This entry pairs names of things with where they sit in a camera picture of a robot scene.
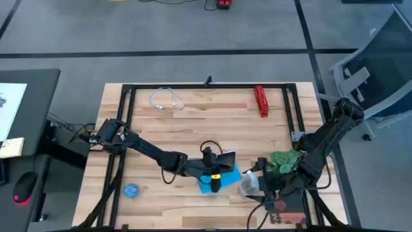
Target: red object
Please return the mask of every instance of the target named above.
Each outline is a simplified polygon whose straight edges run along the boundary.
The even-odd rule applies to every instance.
[[[232,4],[232,0],[216,0],[216,4],[220,9],[229,9]]]
[[[269,105],[262,86],[255,86],[255,97],[261,117],[268,117]]]
[[[18,196],[14,196],[14,200],[18,200],[19,197]],[[20,202],[20,203],[15,203],[18,206],[28,206],[28,203],[32,200],[32,196],[28,197],[27,200],[25,200],[24,202]]]

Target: artificial plant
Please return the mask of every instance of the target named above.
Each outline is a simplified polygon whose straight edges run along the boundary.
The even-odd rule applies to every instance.
[[[270,168],[273,173],[288,173],[302,153],[296,150],[274,151],[270,154]]]

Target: blue object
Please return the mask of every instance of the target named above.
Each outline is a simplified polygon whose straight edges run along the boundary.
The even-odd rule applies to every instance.
[[[124,195],[129,198],[135,198],[139,194],[139,187],[136,184],[126,184],[124,186]]]
[[[223,189],[224,187],[229,186],[229,185],[231,185],[231,184],[233,184],[233,183],[235,183],[235,182],[237,182],[241,179],[242,179],[241,173],[238,169],[238,166],[235,165],[233,167],[232,172],[224,173],[224,174],[220,175],[220,183],[221,183],[220,189]],[[207,183],[211,182],[212,177],[204,175],[204,176],[200,177],[200,180],[203,181],[204,183],[206,183],[206,184],[203,184],[200,181],[198,181],[201,193],[203,193],[203,194],[213,193],[212,190],[211,190],[211,185],[207,184]]]

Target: white cable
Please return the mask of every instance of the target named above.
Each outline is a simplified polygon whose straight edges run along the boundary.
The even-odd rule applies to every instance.
[[[164,109],[163,106],[153,103],[153,100],[152,100],[153,96],[154,96],[157,92],[160,92],[160,91],[162,91],[162,90],[168,90],[168,91],[170,92],[170,95],[171,95],[171,97],[172,97],[173,108],[176,107],[176,103],[175,103],[175,101],[174,101],[174,96],[177,96],[177,98],[179,98],[180,100],[182,100],[182,102],[183,102],[183,103],[182,103],[182,106],[180,106],[180,107],[177,108],[177,109],[171,110],[171,111],[166,111],[166,110],[163,110],[163,109]],[[184,100],[182,97],[180,97],[180,96],[179,96],[174,90],[172,90],[171,88],[159,88],[159,89],[157,89],[157,90],[155,90],[155,91],[153,91],[153,92],[151,92],[151,93],[149,94],[149,104],[150,104],[151,106],[155,107],[155,108],[158,108],[160,111],[162,111],[162,112],[164,112],[164,113],[174,113],[174,112],[176,112],[176,111],[178,111],[178,110],[183,109],[183,107],[185,107],[185,105],[186,105],[186,102],[185,102],[185,100]]]

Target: wooden tabletop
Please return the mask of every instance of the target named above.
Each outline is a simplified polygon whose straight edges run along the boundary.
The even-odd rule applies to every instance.
[[[116,118],[122,85],[106,84],[97,128],[104,119]],[[306,130],[315,131],[323,123],[313,84],[297,82],[296,85]],[[163,113],[150,106],[147,98],[152,91],[137,91],[131,129],[163,150],[180,151],[188,154],[189,158],[201,158],[200,144],[205,140],[215,140],[223,150],[236,151],[237,165],[240,171],[245,171],[258,157],[268,157],[273,151],[292,149],[280,89],[265,88],[270,106],[267,118],[260,117],[252,89],[179,89],[176,92],[187,103],[183,110],[174,113]],[[171,107],[168,92],[157,93],[153,101]],[[103,151],[89,153],[73,219],[74,226],[87,217],[102,194],[108,157]],[[332,161],[329,160],[329,163],[332,185],[319,193],[337,217],[346,222]],[[165,177],[170,180],[172,175],[166,173]],[[327,180],[324,173],[319,186],[325,185]],[[117,228],[122,224],[129,224],[130,229],[245,228],[248,214],[257,205],[257,202],[239,195],[239,183],[213,195],[202,195],[195,178],[177,177],[172,184],[164,184],[156,162],[134,150],[127,151],[122,189],[128,183],[139,185],[140,193],[137,198],[126,198],[121,194]],[[309,201],[312,222],[316,224],[313,202],[311,199]],[[106,225],[110,209],[111,200],[106,208]],[[252,217],[251,228],[260,224],[264,216],[263,208],[257,210]],[[295,226],[271,224],[268,219],[263,228]]]

